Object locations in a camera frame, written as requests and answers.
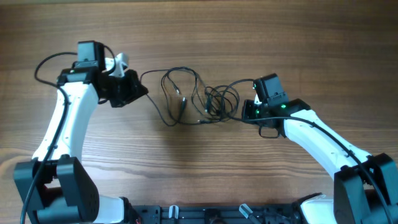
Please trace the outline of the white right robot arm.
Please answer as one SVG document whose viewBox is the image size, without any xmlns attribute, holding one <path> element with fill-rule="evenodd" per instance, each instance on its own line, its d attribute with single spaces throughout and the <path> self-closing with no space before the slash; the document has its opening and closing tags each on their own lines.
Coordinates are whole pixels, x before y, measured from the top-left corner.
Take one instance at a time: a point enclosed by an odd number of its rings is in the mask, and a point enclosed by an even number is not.
<svg viewBox="0 0 398 224">
<path fill-rule="evenodd" d="M 327 126 L 301 99 L 290 100 L 279 77 L 253 80 L 243 121 L 272 128 L 304 148 L 330 175 L 333 196 L 315 194 L 298 203 L 304 223 L 397 223 L 397 166 L 385 153 L 362 150 Z"/>
</svg>

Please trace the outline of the black USB cable long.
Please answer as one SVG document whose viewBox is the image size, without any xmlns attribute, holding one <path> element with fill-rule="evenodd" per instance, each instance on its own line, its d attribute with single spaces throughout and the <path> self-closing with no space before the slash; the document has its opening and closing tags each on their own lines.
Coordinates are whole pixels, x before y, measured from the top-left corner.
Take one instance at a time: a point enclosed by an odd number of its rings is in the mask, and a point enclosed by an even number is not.
<svg viewBox="0 0 398 224">
<path fill-rule="evenodd" d="M 198 72 L 188 67 L 173 67 L 146 71 L 140 75 L 139 79 L 142 80 L 146 75 L 160 72 L 163 73 L 159 86 L 164 97 L 165 111 L 162 112 L 160 110 L 150 95 L 146 95 L 146 97 L 154 105 L 161 121 L 166 126 L 174 127 L 178 124 L 199 126 L 220 122 L 217 112 L 210 113 L 215 94 L 210 92 L 211 88 L 205 84 Z M 187 73 L 193 77 L 193 88 L 190 93 L 186 95 L 182 92 L 178 83 L 172 78 L 173 73 Z M 201 116 L 198 121 L 185 121 L 185 115 L 189 106 L 193 106 Z"/>
</svg>

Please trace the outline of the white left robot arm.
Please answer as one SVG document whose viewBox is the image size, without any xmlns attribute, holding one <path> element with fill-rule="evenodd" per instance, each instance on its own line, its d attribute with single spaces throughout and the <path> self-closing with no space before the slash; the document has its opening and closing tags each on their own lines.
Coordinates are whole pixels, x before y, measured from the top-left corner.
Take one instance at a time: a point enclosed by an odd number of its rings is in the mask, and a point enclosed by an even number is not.
<svg viewBox="0 0 398 224">
<path fill-rule="evenodd" d="M 121 108 L 147 94 L 127 58 L 106 58 L 109 47 L 78 43 L 77 60 L 61 71 L 53 87 L 57 102 L 45 137 L 32 159 L 14 169 L 23 201 L 21 223 L 132 223 L 140 214 L 124 197 L 107 197 L 81 164 L 83 142 L 96 107 Z"/>
</svg>

